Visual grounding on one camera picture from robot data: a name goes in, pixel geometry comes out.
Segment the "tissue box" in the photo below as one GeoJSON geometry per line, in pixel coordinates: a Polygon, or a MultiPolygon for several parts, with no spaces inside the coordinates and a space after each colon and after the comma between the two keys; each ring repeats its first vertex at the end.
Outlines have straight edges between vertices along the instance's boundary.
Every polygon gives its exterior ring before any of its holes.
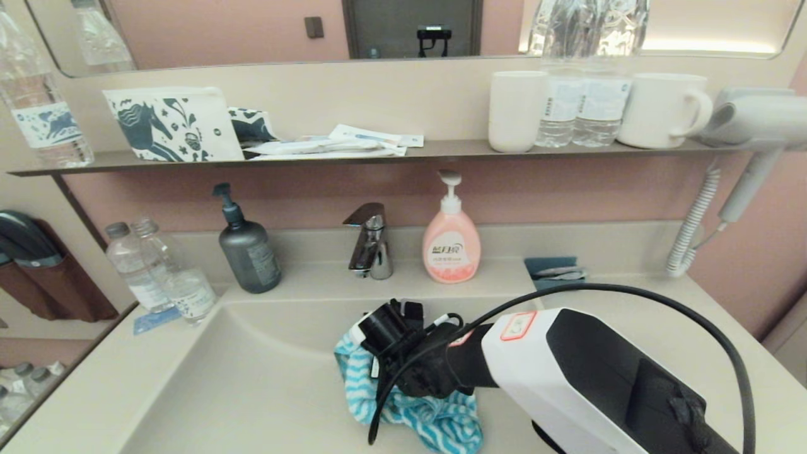
{"type": "Polygon", "coordinates": [[[224,93],[218,88],[105,90],[138,158],[147,161],[244,161],[224,93]]]}

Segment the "plastic water bottle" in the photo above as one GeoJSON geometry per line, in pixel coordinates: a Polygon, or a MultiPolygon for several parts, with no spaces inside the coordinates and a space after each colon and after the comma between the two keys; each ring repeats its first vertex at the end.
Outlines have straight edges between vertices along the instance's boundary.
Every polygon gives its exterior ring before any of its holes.
{"type": "Polygon", "coordinates": [[[5,386],[0,386],[0,418],[6,424],[14,424],[33,403],[31,396],[13,393],[5,386]]]}
{"type": "Polygon", "coordinates": [[[55,380],[56,376],[50,373],[47,368],[36,368],[34,372],[31,372],[31,375],[25,377],[23,382],[31,397],[36,399],[47,391],[55,380]]]}
{"type": "Polygon", "coordinates": [[[633,81],[609,66],[605,64],[585,71],[585,87],[573,139],[577,145],[602,147],[617,139],[633,81]]]}
{"type": "Polygon", "coordinates": [[[541,0],[535,9],[533,26],[529,30],[529,47],[527,55],[543,57],[546,33],[549,31],[552,9],[558,0],[541,0]]]}
{"type": "Polygon", "coordinates": [[[191,324],[202,321],[217,299],[202,270],[187,260],[169,235],[159,233],[160,227],[151,219],[140,219],[132,230],[140,237],[143,260],[164,267],[152,267],[150,272],[179,313],[191,324]]]}
{"type": "Polygon", "coordinates": [[[642,51],[649,0],[604,0],[586,88],[575,125],[577,145],[611,145],[622,126],[622,114],[632,81],[622,66],[642,51]]]}
{"type": "Polygon", "coordinates": [[[135,294],[140,305],[150,313],[165,312],[173,308],[174,303],[152,277],[152,272],[149,272],[153,270],[154,274],[165,273],[165,264],[156,259],[149,263],[143,261],[140,238],[132,235],[125,222],[108,225],[106,231],[112,240],[107,248],[107,258],[135,294]]]}
{"type": "Polygon", "coordinates": [[[571,65],[548,66],[550,77],[546,106],[535,145],[558,148],[569,145],[574,136],[575,119],[585,83],[581,77],[575,76],[576,71],[571,65]]]}
{"type": "Polygon", "coordinates": [[[46,167],[80,167],[94,160],[45,59],[2,3],[0,96],[46,167]]]}
{"type": "Polygon", "coordinates": [[[553,2],[546,28],[543,57],[581,59],[594,55],[600,42],[600,29],[603,23],[603,15],[601,14],[603,1],[611,0],[562,0],[553,2]]]}
{"type": "Polygon", "coordinates": [[[129,48],[98,8],[96,0],[71,0],[78,17],[78,45],[94,72],[136,70],[129,48]]]}

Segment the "brown pouch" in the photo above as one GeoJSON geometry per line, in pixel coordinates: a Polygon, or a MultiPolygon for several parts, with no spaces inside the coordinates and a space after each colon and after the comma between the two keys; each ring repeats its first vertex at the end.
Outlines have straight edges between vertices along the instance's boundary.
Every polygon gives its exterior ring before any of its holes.
{"type": "Polygon", "coordinates": [[[31,313],[45,320],[67,318],[59,303],[29,278],[14,262],[0,266],[0,287],[31,313]]]}
{"type": "Polygon", "coordinates": [[[21,269],[57,302],[67,314],[65,318],[97,322],[118,317],[118,311],[72,254],[52,267],[21,269]]]}

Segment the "light strip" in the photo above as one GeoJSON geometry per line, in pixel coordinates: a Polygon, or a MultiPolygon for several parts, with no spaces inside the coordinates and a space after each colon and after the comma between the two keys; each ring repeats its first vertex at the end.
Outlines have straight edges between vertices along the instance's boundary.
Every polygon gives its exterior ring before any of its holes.
{"type": "Polygon", "coordinates": [[[778,51],[769,44],[750,41],[718,41],[718,40],[645,40],[642,50],[676,50],[700,52],[728,53],[766,53],[778,51]]]}

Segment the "faucet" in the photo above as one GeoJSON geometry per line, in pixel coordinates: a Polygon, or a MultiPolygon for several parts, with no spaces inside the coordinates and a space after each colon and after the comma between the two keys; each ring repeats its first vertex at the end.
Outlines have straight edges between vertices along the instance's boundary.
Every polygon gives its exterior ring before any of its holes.
{"type": "Polygon", "coordinates": [[[356,277],[370,276],[375,280],[384,280],[392,275],[385,216],[383,204],[363,204],[343,223],[362,228],[349,266],[350,270],[356,272],[356,277]]]}

